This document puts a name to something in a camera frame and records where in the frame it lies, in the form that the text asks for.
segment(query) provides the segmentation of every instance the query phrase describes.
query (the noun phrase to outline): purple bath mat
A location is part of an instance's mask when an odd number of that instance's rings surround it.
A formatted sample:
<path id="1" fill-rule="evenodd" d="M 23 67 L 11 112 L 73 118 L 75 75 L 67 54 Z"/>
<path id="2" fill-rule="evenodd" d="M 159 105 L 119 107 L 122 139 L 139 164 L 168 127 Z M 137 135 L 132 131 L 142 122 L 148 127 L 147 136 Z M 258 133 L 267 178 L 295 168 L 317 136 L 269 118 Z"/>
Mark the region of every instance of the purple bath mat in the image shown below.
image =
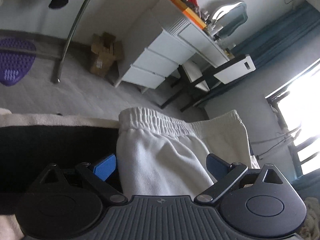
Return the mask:
<path id="1" fill-rule="evenodd" d="M 32 42 L 15 38 L 0 40 L 0 47 L 36 51 Z M 0 50 L 0 83 L 5 86 L 15 85 L 31 69 L 35 58 L 35 54 Z"/>

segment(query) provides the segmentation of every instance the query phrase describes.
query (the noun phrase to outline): white vanity table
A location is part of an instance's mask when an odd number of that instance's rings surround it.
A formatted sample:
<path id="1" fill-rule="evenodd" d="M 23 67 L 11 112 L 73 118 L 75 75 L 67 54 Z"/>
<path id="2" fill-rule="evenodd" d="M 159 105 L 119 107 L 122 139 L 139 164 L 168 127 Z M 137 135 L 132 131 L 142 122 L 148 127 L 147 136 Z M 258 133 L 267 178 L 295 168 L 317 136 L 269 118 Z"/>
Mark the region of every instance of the white vanity table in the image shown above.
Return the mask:
<path id="1" fill-rule="evenodd" d="M 170 0 L 144 12 L 122 39 L 125 59 L 118 62 L 119 79 L 157 88 L 195 53 L 218 67 L 229 59 L 224 51 Z"/>

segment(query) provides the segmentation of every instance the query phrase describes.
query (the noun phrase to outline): triangular cutout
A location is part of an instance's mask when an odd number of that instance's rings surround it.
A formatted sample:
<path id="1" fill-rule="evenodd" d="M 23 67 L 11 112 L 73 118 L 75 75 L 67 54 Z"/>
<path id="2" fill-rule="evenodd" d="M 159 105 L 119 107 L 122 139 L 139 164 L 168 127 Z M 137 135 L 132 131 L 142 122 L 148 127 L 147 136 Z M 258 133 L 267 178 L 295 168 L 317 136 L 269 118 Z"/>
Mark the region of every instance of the triangular cutout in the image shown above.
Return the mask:
<path id="1" fill-rule="evenodd" d="M 264 177 L 263 182 L 273 183 L 273 184 L 283 184 L 278 174 L 272 169 L 267 170 L 267 173 L 266 173 L 266 176 Z"/>
<path id="2" fill-rule="evenodd" d="M 47 173 L 47 175 L 44 178 L 43 183 L 53 183 L 58 182 L 58 176 L 55 170 L 51 170 Z"/>

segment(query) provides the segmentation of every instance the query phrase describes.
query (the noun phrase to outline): white label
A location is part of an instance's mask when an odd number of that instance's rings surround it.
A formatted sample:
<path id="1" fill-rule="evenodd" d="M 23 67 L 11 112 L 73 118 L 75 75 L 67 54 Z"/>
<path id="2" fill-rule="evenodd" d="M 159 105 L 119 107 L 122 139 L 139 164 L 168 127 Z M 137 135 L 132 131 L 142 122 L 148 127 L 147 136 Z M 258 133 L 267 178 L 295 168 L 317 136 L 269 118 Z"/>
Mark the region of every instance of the white label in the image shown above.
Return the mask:
<path id="1" fill-rule="evenodd" d="M 97 60 L 96 67 L 97 68 L 102 68 L 102 60 Z"/>

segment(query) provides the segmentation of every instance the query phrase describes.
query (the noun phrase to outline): floor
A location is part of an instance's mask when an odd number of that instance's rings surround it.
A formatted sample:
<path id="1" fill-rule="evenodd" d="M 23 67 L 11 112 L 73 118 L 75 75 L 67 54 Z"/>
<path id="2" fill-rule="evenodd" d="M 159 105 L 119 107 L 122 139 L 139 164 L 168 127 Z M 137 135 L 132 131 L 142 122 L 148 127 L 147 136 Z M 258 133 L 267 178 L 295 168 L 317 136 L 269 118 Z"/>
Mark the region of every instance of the floor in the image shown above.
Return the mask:
<path id="1" fill-rule="evenodd" d="M 0 107 L 19 114 L 61 113 L 117 120 L 122 110 L 143 106 L 186 122 L 206 119 L 204 110 L 196 107 L 180 112 L 179 109 L 189 100 L 188 95 L 181 96 L 161 110 L 158 105 L 178 89 L 172 89 L 168 81 L 144 94 L 140 93 L 138 86 L 127 82 L 114 88 L 112 84 L 117 78 L 117 69 L 112 69 L 106 79 L 100 78 L 89 73 L 88 58 L 86 53 L 70 49 L 59 84 L 51 82 L 54 62 L 36 58 L 20 82 L 12 87 L 0 85 Z"/>

